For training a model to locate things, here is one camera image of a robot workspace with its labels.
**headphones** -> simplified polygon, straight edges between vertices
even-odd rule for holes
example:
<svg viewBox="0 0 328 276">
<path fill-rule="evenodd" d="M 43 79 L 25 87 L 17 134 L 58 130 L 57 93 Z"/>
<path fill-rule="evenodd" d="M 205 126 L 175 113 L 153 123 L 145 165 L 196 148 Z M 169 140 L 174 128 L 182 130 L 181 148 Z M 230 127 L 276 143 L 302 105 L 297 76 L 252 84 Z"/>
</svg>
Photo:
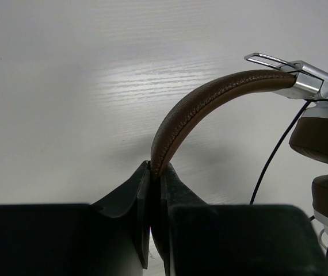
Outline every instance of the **headphones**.
<svg viewBox="0 0 328 276">
<path fill-rule="evenodd" d="M 150 162 L 153 180 L 160 178 L 181 143 L 206 115 L 232 99 L 268 91 L 291 99 L 316 102 L 299 118 L 289 144 L 296 152 L 328 164 L 328 73 L 301 60 L 287 62 L 261 53 L 253 53 L 245 59 L 272 70 L 224 76 L 184 96 L 169 111 L 154 137 Z M 313 180 L 312 196 L 315 218 L 328 234 L 328 175 Z"/>
</svg>

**stitching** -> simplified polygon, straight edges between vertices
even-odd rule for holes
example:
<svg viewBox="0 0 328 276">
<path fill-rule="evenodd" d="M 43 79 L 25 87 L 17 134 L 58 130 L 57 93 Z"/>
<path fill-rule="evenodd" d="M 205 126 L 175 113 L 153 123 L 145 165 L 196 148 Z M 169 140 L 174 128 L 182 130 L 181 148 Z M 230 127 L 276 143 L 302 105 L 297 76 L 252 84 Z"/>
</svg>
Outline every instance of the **stitching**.
<svg viewBox="0 0 328 276">
<path fill-rule="evenodd" d="M 237 88 L 237 87 L 240 87 L 242 85 L 245 85 L 247 83 L 250 83 L 250 82 L 254 82 L 254 81 L 260 81 L 260 80 L 265 80 L 265 79 L 287 79 L 287 78 L 290 78 L 290 76 L 288 75 L 277 75 L 275 74 L 270 74 L 270 70 L 263 70 L 264 72 L 263 73 L 267 73 L 265 75 L 256 75 L 256 76 L 251 76 L 251 77 L 248 77 L 248 78 L 242 78 L 240 80 L 236 80 L 235 82 L 232 82 L 230 83 L 224 90 L 222 93 L 219 93 L 219 94 L 216 94 L 216 96 L 206 102 L 201 108 L 199 108 L 197 110 L 197 108 L 195 109 L 195 112 L 193 114 L 191 114 L 191 116 L 188 118 L 188 120 L 186 120 L 185 122 L 182 122 L 180 124 L 180 129 L 179 131 L 175 134 L 175 135 L 172 135 L 172 139 L 170 139 L 168 145 L 165 147 L 164 151 L 163 151 L 163 154 L 160 155 L 160 162 L 158 162 L 158 167 L 155 169 L 155 175 L 157 175 L 159 173 L 159 170 L 161 169 L 162 165 L 163 165 L 163 161 L 164 161 L 164 158 L 165 156 L 167 155 L 168 153 L 168 150 L 169 148 L 171 147 L 171 145 L 173 144 L 173 142 L 175 141 L 175 139 L 177 138 L 177 136 L 180 134 L 180 132 L 184 129 L 184 127 L 188 124 L 188 122 L 190 120 L 192 120 L 192 118 L 198 113 L 200 112 L 202 109 L 204 109 L 208 104 L 210 104 L 211 102 L 213 102 L 214 100 L 216 100 L 217 98 L 219 98 L 220 96 L 222 96 L 223 94 L 225 94 L 226 92 L 229 92 L 230 90 L 234 89 L 234 88 Z M 243 72 L 240 72 L 240 73 L 235 73 L 235 74 L 232 74 L 232 75 L 229 75 L 228 77 L 234 77 L 235 75 L 238 75 L 238 74 L 243 74 Z"/>
</svg>

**silver metal bracket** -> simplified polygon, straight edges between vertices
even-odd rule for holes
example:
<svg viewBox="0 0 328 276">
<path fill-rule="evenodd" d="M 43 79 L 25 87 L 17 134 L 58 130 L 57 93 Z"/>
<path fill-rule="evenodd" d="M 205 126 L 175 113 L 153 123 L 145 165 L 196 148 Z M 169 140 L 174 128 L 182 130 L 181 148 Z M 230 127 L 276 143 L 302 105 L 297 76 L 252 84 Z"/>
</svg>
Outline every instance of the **silver metal bracket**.
<svg viewBox="0 0 328 276">
<path fill-rule="evenodd" d="M 270 60 L 277 63 L 277 65 L 255 58 Z M 328 98 L 328 72 L 316 68 L 307 62 L 302 60 L 287 62 L 277 57 L 264 55 L 263 53 L 252 53 L 245 56 L 245 60 L 296 76 L 296 82 L 290 89 L 276 91 L 276 94 L 290 99 Z"/>
</svg>

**white wood grain surface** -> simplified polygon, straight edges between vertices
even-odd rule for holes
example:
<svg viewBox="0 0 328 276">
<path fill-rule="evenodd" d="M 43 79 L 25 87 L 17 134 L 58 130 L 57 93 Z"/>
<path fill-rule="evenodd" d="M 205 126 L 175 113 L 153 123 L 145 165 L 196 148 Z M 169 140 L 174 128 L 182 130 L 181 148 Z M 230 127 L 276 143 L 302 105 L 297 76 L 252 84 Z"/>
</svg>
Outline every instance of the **white wood grain surface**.
<svg viewBox="0 0 328 276">
<path fill-rule="evenodd" d="M 181 97 L 260 68 L 243 61 L 251 52 L 328 71 L 328 1 L 0 0 L 0 204 L 100 199 L 149 158 Z M 271 93 L 234 100 L 172 163 L 207 202 L 247 202 L 302 104 Z M 310 183 L 326 173 L 284 143 L 257 202 L 311 214 Z M 144 274 L 163 275 L 150 250 Z"/>
</svg>

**brown leather headband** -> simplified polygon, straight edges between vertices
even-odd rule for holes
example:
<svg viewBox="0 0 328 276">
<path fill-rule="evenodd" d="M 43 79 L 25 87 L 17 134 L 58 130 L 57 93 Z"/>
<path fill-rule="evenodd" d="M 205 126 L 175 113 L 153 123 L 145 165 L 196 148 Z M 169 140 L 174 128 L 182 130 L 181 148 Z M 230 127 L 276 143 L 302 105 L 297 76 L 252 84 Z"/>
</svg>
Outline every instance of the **brown leather headband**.
<svg viewBox="0 0 328 276">
<path fill-rule="evenodd" d="M 208 82 L 180 100 L 161 123 L 151 147 L 151 173 L 157 179 L 191 130 L 210 112 L 242 95 L 293 86 L 295 76 L 275 70 L 252 70 Z"/>
</svg>

